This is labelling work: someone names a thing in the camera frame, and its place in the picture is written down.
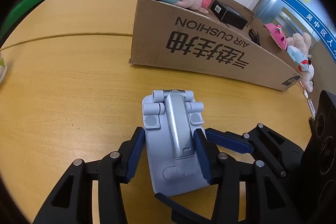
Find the blue sign with white text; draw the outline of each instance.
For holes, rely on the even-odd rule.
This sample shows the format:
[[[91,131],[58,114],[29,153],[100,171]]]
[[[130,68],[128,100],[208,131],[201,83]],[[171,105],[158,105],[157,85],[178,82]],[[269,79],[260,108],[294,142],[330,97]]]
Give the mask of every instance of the blue sign with white text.
[[[336,39],[323,22],[299,0],[282,0],[296,11],[318,34],[336,62]]]

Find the metal screw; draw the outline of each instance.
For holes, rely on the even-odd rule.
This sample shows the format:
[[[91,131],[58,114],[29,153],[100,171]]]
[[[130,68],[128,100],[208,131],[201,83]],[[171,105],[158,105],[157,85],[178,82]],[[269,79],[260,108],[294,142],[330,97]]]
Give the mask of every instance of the metal screw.
[[[219,153],[218,158],[221,160],[226,160],[229,156],[226,153]]]
[[[114,151],[110,154],[110,157],[113,159],[119,158],[120,154],[118,151]]]
[[[264,167],[265,166],[265,163],[262,161],[262,160],[257,160],[255,162],[255,165],[258,166],[258,167]]]
[[[73,161],[73,165],[78,166],[78,165],[81,165],[82,162],[83,162],[83,161],[82,161],[81,159],[75,159],[75,160]]]

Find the wooden table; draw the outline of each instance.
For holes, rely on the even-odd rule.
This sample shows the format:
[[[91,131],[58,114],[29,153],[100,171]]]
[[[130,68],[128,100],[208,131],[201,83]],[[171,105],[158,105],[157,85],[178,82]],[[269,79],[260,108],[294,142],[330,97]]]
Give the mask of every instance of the wooden table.
[[[48,1],[12,34],[21,42],[1,51],[8,72],[0,84],[0,173],[30,221],[74,159],[101,159],[142,126],[141,101],[152,90],[193,90],[204,103],[205,127],[243,134],[261,122],[302,148],[307,145],[310,110],[300,87],[280,92],[211,75],[132,66],[131,37],[108,34],[131,33],[136,0],[129,10],[109,7],[115,14],[105,13],[96,24],[104,13],[98,1],[90,8],[92,1],[79,0],[81,9],[74,0]],[[88,10],[93,18],[85,15]],[[124,18],[115,16],[121,13]],[[33,40],[25,42],[26,36]],[[253,162],[250,155],[229,154]],[[170,210],[154,198],[145,149],[136,176],[122,192],[130,224],[171,223]],[[216,186],[208,186],[174,200],[210,218],[215,196]],[[243,219],[243,184],[241,197]],[[93,218],[99,223],[96,183]]]
[[[75,34],[131,36],[137,0],[45,0],[18,25],[2,49]]]

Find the small black box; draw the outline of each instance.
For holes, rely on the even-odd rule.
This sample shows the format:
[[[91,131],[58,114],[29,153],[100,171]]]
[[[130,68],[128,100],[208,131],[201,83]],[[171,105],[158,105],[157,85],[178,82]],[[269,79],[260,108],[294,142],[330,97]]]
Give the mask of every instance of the small black box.
[[[240,13],[218,0],[213,2],[211,11],[213,11],[221,22],[232,25],[240,30],[247,24],[247,20]]]

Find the blue gripper pad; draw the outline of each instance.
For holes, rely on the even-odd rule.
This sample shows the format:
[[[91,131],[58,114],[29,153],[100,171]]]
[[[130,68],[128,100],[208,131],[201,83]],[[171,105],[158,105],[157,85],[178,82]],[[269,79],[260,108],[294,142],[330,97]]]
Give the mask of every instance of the blue gripper pad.
[[[240,154],[252,154],[254,152],[249,141],[235,133],[229,131],[223,133],[213,128],[207,128],[205,134],[209,142],[213,142],[221,147],[225,147]]]
[[[198,158],[198,162],[199,162],[199,166],[201,167],[201,171],[202,171],[202,175],[203,175],[203,178],[208,182],[210,183],[211,180],[212,180],[212,176],[211,176],[211,173],[210,173],[210,161],[208,159],[208,155],[204,149],[204,146],[203,146],[203,143],[200,139],[200,136],[203,138],[205,138],[202,130],[195,130],[194,131],[194,145],[195,145],[195,150],[196,150],[196,155],[197,155],[197,158]]]
[[[128,181],[130,181],[135,176],[142,148],[145,143],[145,130],[141,127],[138,127],[137,130],[139,130],[139,133],[137,135],[137,138],[133,145],[133,149],[127,161],[126,179]]]

